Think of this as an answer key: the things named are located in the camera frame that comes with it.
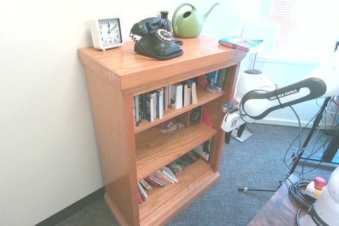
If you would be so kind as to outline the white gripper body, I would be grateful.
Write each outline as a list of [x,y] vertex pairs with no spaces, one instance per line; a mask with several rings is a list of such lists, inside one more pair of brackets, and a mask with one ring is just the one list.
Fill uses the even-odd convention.
[[233,129],[244,124],[245,121],[241,118],[238,111],[229,112],[224,116],[224,119],[221,123],[221,128],[225,132],[232,132]]

